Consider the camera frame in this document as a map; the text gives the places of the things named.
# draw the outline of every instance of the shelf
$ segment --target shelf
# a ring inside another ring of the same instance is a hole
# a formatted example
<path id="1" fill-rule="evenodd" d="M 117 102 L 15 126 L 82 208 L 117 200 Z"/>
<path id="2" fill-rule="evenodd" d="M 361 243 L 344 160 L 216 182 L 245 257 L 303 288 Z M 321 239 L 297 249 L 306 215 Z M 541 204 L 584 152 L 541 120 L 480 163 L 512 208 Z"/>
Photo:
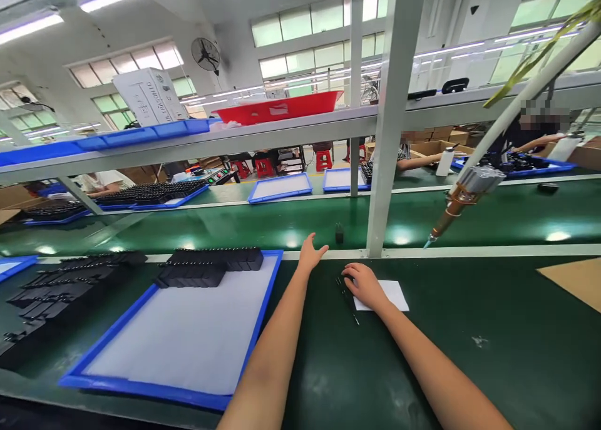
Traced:
<path id="1" fill-rule="evenodd" d="M 558 79 L 553 96 L 554 107 L 577 110 L 600 106 L 599 83 L 599 72 L 575 74 Z M 482 105 L 499 87 L 408 102 L 405 128 L 419 130 L 494 120 L 522 87 L 523 84 L 516 85 L 511 96 L 507 96 L 490 109 L 484 109 Z M 377 114 L 377 105 L 362 106 L 102 152 L 92 151 L 81 155 L 5 166 L 0 168 L 0 183 L 45 180 L 94 171 L 368 136 L 376 132 Z"/>

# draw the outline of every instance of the white bottle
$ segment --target white bottle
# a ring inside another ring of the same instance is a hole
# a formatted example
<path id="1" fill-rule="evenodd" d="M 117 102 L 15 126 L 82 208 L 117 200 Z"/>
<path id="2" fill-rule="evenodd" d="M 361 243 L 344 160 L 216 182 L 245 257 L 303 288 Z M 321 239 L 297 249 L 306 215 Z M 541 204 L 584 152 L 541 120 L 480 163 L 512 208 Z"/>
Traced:
<path id="1" fill-rule="evenodd" d="M 582 140 L 579 134 L 567 135 L 555 145 L 555 148 L 549 153 L 547 159 L 566 162 Z"/>
<path id="2" fill-rule="evenodd" d="M 438 168 L 436 169 L 437 177 L 446 177 L 449 175 L 449 170 L 451 168 L 451 163 L 453 162 L 454 154 L 455 149 L 453 147 L 448 147 L 444 149 L 443 155 L 440 157 L 440 161 L 438 162 Z"/>

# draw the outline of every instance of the finger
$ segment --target finger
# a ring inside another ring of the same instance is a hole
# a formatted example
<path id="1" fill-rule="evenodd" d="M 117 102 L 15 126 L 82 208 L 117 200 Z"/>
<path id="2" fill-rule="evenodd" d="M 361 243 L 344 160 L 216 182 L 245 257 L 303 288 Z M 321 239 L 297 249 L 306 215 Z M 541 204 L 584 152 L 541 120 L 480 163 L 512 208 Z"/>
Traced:
<path id="1" fill-rule="evenodd" d="M 361 264 L 361 263 L 348 263 L 345 267 L 346 268 L 352 267 L 353 269 L 360 272 L 364 267 L 367 267 L 367 266 L 365 266 L 365 264 Z"/>
<path id="2" fill-rule="evenodd" d="M 346 269 L 344 269 L 342 271 L 342 274 L 343 275 L 350 275 L 353 278 L 357 278 L 360 275 L 359 271 L 356 270 L 356 269 L 354 269 L 354 268 L 352 268 L 352 267 L 347 267 Z"/>
<path id="3" fill-rule="evenodd" d="M 346 284 L 346 287 L 352 292 L 353 295 L 357 295 L 359 293 L 359 288 L 357 288 L 355 283 L 353 283 L 349 278 L 344 277 L 344 284 Z"/>

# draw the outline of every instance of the white cardboard box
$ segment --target white cardboard box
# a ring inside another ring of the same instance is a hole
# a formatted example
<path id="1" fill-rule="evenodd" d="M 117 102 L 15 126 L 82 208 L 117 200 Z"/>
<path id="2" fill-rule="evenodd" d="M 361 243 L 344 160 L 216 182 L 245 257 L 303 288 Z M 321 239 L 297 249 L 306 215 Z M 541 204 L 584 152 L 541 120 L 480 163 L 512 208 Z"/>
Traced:
<path id="1" fill-rule="evenodd" d="M 188 118 L 180 104 L 169 74 L 145 68 L 122 73 L 113 84 L 134 113 L 140 126 L 158 125 Z"/>

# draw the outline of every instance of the red plastic basket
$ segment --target red plastic basket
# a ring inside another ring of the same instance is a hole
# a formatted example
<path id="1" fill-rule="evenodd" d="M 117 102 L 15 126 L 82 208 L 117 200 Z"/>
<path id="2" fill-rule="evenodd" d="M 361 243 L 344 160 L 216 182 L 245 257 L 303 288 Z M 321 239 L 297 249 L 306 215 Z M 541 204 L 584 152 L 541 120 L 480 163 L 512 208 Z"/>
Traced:
<path id="1" fill-rule="evenodd" d="M 232 120 L 241 125 L 254 125 L 334 111 L 342 91 L 320 92 L 283 100 L 263 101 L 215 111 L 224 123 Z"/>

